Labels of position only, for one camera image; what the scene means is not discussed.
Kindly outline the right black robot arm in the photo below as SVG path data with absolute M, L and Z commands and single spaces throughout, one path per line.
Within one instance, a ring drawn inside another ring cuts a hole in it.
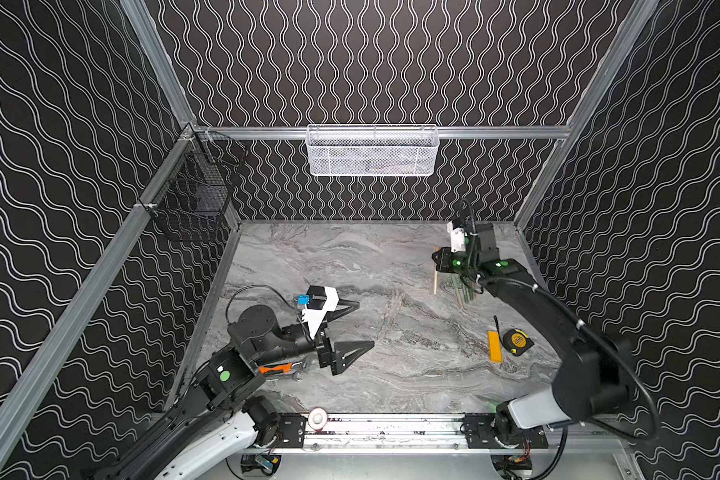
M 591 423 L 632 443 L 658 437 L 661 422 L 657 404 L 637 375 L 625 339 L 595 331 L 538 284 L 521 263 L 501 257 L 490 226 L 455 218 L 448 222 L 447 231 L 449 245 L 432 255 L 436 270 L 454 274 L 468 289 L 489 293 L 515 309 L 561 360 L 550 385 L 497 406 L 494 432 L 499 442 L 515 444 L 537 427 L 566 427 L 579 422 Z M 629 433 L 601 420 L 602 414 L 635 395 L 643 399 L 649 412 L 646 433 Z

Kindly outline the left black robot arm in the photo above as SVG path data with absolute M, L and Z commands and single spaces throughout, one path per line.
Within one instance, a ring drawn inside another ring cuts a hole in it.
M 265 383 L 261 369 L 315 353 L 322 368 L 343 373 L 374 347 L 372 341 L 332 343 L 327 325 L 358 310 L 360 303 L 339 299 L 323 313 L 318 330 L 302 323 L 282 327 L 275 311 L 263 304 L 245 309 L 229 324 L 230 342 L 193 375 L 188 389 L 145 435 L 115 460 L 81 471 L 84 479 L 154 479 L 219 417 L 237 411 L 254 415 L 254 439 L 269 441 L 279 423 L 271 406 L 254 393 Z

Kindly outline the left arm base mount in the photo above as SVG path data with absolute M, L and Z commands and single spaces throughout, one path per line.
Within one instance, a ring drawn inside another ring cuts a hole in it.
M 277 449 L 301 449 L 307 433 L 307 417 L 298 413 L 280 415 L 272 439 L 264 444 L 270 451 Z

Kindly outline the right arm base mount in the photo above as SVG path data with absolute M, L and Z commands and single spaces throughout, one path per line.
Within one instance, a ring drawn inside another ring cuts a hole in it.
M 546 449 L 549 444 L 542 427 L 521 429 L 506 415 L 466 414 L 459 431 L 469 449 Z

